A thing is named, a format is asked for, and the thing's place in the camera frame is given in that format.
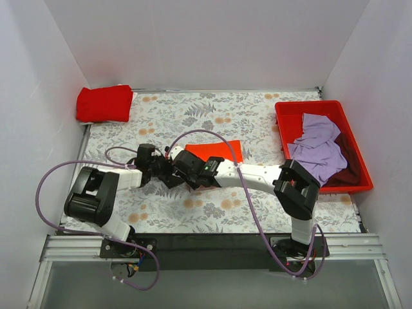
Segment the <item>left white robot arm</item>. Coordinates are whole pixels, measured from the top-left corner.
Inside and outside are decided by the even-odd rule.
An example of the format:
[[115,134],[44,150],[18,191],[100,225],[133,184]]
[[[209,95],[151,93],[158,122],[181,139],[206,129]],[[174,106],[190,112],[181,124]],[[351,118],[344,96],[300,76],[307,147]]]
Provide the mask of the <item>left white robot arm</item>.
[[158,178],[169,189],[183,183],[173,175],[171,162],[154,145],[141,144],[136,156],[122,168],[83,167],[65,201],[64,213],[117,239],[115,250],[122,257],[131,257],[137,242],[129,236],[132,227],[115,214],[116,195],[121,190],[141,188],[152,178]]

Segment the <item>orange t shirt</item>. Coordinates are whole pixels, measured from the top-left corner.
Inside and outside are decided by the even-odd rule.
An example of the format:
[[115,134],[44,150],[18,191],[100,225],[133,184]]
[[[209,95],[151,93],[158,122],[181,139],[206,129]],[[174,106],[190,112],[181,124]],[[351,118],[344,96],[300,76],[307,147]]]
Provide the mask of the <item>orange t shirt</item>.
[[241,142],[230,140],[229,146],[225,142],[211,144],[187,144],[185,150],[203,161],[200,171],[193,176],[198,187],[221,187],[218,182],[224,172],[234,173],[234,157],[237,163],[243,163]]

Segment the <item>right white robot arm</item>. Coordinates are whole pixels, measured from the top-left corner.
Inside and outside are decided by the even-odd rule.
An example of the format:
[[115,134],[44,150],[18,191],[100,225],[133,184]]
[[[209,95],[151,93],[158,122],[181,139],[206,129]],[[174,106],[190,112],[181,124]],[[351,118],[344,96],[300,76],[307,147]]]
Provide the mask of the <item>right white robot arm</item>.
[[175,175],[193,189],[246,185],[248,189],[273,194],[291,217],[292,233],[290,241],[283,242],[284,252],[305,256],[314,249],[313,212],[320,184],[299,162],[286,160],[282,165],[260,166],[235,164],[221,157],[203,161],[181,147],[171,150],[169,157]]

